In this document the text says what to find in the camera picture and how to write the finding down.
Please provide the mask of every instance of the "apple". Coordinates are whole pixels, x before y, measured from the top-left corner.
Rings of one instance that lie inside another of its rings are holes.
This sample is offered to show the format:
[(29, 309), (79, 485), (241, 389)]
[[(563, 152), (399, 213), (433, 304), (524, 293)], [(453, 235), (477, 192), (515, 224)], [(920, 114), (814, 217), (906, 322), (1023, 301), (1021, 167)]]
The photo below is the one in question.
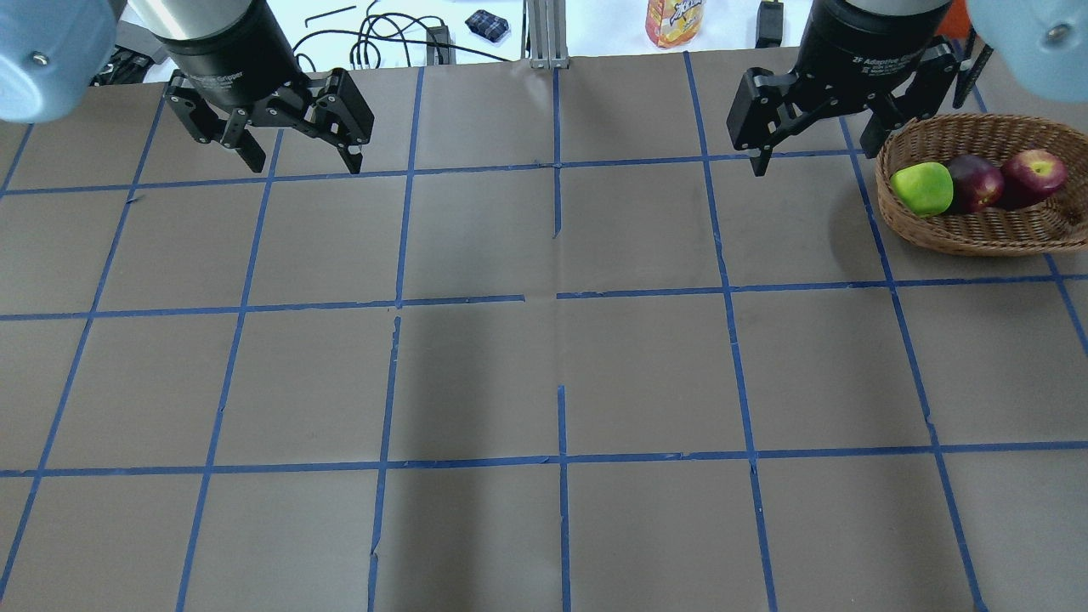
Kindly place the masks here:
[(918, 217), (932, 217), (948, 210), (954, 187), (949, 169), (936, 161), (904, 168), (891, 175), (891, 188)]
[(1016, 210), (1038, 204), (1062, 188), (1068, 178), (1065, 164), (1044, 149), (1029, 149), (1001, 164), (1005, 194), (998, 206)]
[(944, 166), (952, 175), (955, 197), (949, 212), (978, 212), (997, 203), (1005, 191), (1005, 180), (998, 167), (977, 155), (961, 155)]

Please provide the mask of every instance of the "blue plaid object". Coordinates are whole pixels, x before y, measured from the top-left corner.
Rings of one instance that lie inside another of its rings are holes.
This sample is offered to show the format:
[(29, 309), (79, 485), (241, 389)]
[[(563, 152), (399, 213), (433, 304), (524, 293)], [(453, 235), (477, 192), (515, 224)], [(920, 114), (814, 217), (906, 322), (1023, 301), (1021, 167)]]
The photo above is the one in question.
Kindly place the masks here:
[(506, 20), (484, 10), (472, 13), (471, 17), (465, 20), (465, 25), (469, 26), (473, 34), (483, 36), (492, 42), (502, 38), (510, 29), (510, 24)]

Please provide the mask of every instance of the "wicker basket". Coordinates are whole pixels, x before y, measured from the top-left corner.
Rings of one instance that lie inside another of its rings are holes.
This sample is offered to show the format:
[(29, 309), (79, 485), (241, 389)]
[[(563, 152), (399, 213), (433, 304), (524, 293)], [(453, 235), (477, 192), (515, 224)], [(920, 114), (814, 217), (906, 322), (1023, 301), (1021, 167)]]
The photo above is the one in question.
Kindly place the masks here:
[[(1035, 206), (922, 219), (891, 188), (891, 175), (923, 161), (974, 154), (1000, 164), (1043, 148), (1068, 168), (1065, 186)], [(1016, 256), (1088, 249), (1088, 137), (1061, 123), (1011, 114), (950, 114), (912, 121), (877, 157), (880, 215), (907, 242), (952, 255)]]

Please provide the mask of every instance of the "orange juice bottle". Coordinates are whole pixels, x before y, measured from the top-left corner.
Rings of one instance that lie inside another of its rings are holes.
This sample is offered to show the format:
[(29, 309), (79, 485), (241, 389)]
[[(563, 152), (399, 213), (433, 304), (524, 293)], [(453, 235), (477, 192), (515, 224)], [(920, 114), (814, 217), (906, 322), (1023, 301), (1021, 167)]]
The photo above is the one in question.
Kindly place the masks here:
[(703, 23), (703, 0), (650, 0), (646, 35), (663, 49), (691, 40)]

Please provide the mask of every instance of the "screw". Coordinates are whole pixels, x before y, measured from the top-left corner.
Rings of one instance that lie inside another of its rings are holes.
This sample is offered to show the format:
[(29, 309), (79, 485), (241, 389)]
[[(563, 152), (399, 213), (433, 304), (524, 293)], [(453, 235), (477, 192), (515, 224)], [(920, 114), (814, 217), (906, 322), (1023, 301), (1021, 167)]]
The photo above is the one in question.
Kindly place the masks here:
[(1047, 33), (1047, 42), (1058, 42), (1068, 36), (1072, 30), (1073, 28), (1070, 27), (1068, 24), (1060, 23), (1050, 28), (1050, 32)]

